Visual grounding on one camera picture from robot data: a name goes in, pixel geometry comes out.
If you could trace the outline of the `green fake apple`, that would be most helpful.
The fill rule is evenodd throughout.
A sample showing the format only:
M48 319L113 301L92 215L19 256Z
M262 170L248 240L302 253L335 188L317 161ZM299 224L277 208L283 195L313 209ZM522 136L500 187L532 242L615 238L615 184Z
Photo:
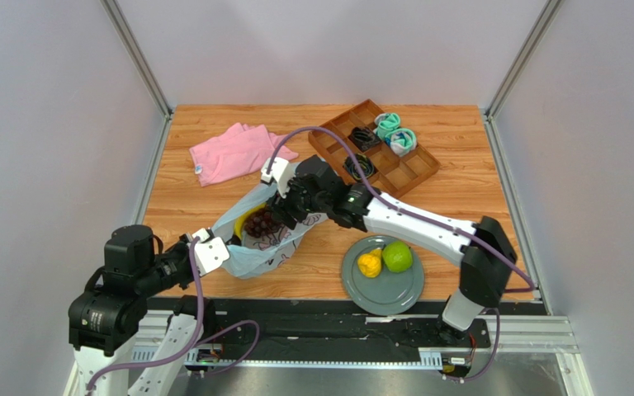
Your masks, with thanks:
M407 271L414 261L409 245L400 240L385 246L381 257L387 269L394 273Z

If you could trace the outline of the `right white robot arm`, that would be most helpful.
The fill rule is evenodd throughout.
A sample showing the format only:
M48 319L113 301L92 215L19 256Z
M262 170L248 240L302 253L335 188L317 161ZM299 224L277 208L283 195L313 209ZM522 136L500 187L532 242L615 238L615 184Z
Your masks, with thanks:
M312 214L346 229L382 233L445 258L460 269L459 286L437 320L438 331L460 338L484 309L499 306L518 256L496 219L451 219L398 201L372 186L345 183L318 156L298 164L268 159L263 183L277 185L273 217L293 229Z

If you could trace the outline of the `yellow fake fruit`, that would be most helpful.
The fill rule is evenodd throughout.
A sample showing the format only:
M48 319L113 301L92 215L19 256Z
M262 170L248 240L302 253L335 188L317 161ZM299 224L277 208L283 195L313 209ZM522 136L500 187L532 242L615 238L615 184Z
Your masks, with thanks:
M357 267L366 278L373 279L381 274L383 268L382 251L381 247L377 247L370 252L363 253L357 259Z

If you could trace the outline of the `light blue plastic bag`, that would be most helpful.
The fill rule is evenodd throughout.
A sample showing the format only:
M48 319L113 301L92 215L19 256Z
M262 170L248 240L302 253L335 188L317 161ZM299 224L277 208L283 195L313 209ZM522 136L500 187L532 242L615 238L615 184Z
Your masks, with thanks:
M258 184L211 227L213 233L227 243L230 258L221 267L232 276L248 279L277 269L294 255L303 237L327 219L324 214L309 214L294 229L283 225L277 233L262 238L252 238L244 232L241 239L235 236L235 220L255 206L267 203L276 192L275 186Z

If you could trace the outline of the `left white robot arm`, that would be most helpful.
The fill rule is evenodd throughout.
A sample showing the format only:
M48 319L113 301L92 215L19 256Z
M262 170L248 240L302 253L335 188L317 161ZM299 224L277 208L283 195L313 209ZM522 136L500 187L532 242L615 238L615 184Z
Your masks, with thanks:
M112 233L104 246L103 266L68 310L79 394L167 395L187 353L218 330L215 303L186 295L168 316L151 360L131 360L149 300L177 285L199 284L191 243L191 236L183 235L165 248L150 227L140 224Z

